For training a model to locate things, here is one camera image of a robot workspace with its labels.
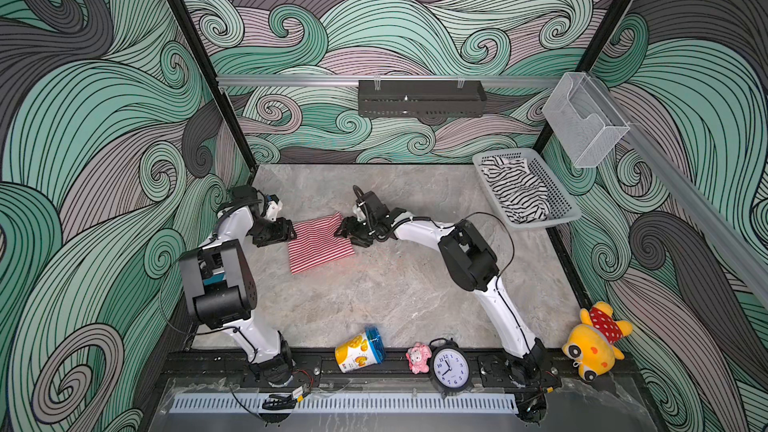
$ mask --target yellow plush toy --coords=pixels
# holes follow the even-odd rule
[[[605,302],[581,309],[581,323],[573,328],[563,353],[574,360],[578,374],[590,382],[608,372],[624,354],[614,342],[632,333],[632,324],[613,320],[614,310]]]

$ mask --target stone surface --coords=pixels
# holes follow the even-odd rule
[[[373,190],[390,208],[456,222],[490,212],[473,166],[264,165],[254,186],[283,200],[282,216],[301,222],[341,212],[351,215],[352,185]],[[512,247],[489,216],[471,218],[503,267]],[[547,347],[560,347],[578,322],[578,305],[543,228],[512,232],[514,261],[504,272],[507,291]],[[355,255],[291,275],[287,244],[245,247],[256,280],[257,310],[292,347],[335,347],[375,324],[387,347],[454,337],[463,347],[501,347],[471,292],[453,283],[439,252],[389,240]],[[196,348],[235,347],[225,334],[195,338]]]

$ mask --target plastic basket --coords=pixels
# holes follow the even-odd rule
[[[516,224],[509,220],[507,215],[502,210],[502,206],[499,203],[496,195],[491,190],[491,186],[488,184],[488,180],[482,174],[480,169],[482,160],[486,157],[500,156],[504,158],[527,158],[528,169],[536,177],[539,177],[549,191],[549,216],[545,220],[538,222],[529,222],[526,224]],[[581,209],[576,203],[576,199],[565,190],[563,184],[558,180],[552,170],[544,162],[542,157],[536,153],[533,149],[504,149],[504,150],[491,150],[490,152],[482,152],[475,154],[472,157],[472,163],[475,164],[480,181],[483,184],[485,195],[488,198],[488,202],[493,207],[494,213],[499,216],[504,224],[510,229],[523,229],[523,228],[541,228],[551,227],[558,224],[565,224],[572,220],[581,218]]]
[[[543,108],[574,167],[597,167],[629,131],[619,105],[600,80],[566,72]]]

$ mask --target pink toy figurine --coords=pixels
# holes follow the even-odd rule
[[[419,372],[429,372],[429,366],[427,360],[432,356],[432,351],[428,345],[424,345],[421,342],[408,349],[406,357],[408,357],[408,365],[411,366],[411,372],[418,374]]]

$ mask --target striped towel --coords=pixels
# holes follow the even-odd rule
[[[296,229],[296,239],[288,242],[291,274],[298,274],[308,268],[355,253],[348,238],[333,236],[341,220],[342,216],[337,212],[333,216],[293,225]]]
[[[517,224],[546,219],[549,191],[528,169],[526,158],[486,157],[481,170],[502,210]]]

